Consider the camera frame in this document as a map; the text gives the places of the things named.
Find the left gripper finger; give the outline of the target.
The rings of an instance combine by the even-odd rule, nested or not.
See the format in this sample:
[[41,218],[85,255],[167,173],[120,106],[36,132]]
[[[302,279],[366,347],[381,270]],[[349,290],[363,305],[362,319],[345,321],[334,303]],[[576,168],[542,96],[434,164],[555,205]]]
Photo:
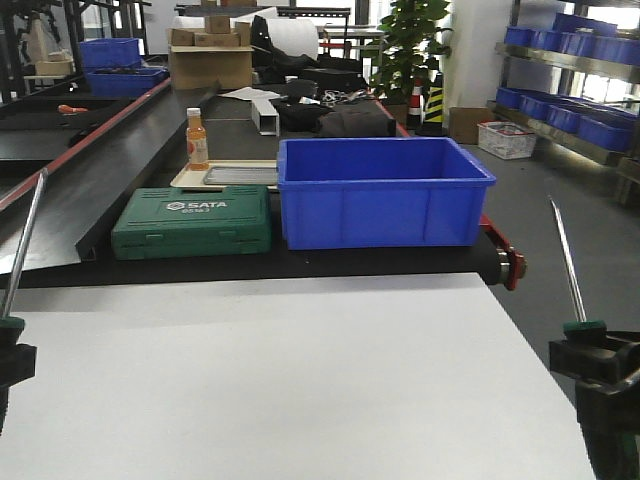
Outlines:
[[7,416],[10,388],[35,376],[36,358],[36,346],[1,344],[1,429]]

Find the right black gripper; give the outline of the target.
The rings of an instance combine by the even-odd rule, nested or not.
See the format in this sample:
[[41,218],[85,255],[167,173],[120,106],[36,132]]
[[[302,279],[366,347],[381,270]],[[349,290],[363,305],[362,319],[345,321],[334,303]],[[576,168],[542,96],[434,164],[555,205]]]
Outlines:
[[638,479],[639,333],[551,341],[549,368],[585,380],[576,382],[575,400],[595,478]]

